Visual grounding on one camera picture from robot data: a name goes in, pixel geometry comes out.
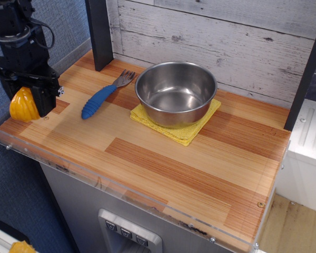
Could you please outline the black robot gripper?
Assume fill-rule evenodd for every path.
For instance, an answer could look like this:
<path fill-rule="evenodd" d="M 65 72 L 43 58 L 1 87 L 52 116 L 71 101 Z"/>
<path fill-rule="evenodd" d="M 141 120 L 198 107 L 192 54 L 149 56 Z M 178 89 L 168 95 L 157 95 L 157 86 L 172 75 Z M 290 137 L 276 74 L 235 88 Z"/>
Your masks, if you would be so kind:
<path fill-rule="evenodd" d="M 40 117 L 56 107 L 56 96 L 64 91 L 59 85 L 59 74 L 48 65 L 50 58 L 42 25 L 26 25 L 22 32 L 0 35 L 0 78 L 13 84 L 6 86 L 13 97 L 19 86 L 31 88 Z"/>

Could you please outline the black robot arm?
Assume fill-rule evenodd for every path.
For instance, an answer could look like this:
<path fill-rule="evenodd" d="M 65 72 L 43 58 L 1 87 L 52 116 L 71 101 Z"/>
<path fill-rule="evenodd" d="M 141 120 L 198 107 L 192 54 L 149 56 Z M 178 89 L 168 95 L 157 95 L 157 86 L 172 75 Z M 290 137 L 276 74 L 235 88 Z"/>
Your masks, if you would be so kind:
<path fill-rule="evenodd" d="M 47 116 L 63 93 L 59 74 L 49 66 L 45 23 L 32 18 L 31 1 L 0 1 L 0 82 L 10 99 L 30 89 L 38 115 Z"/>

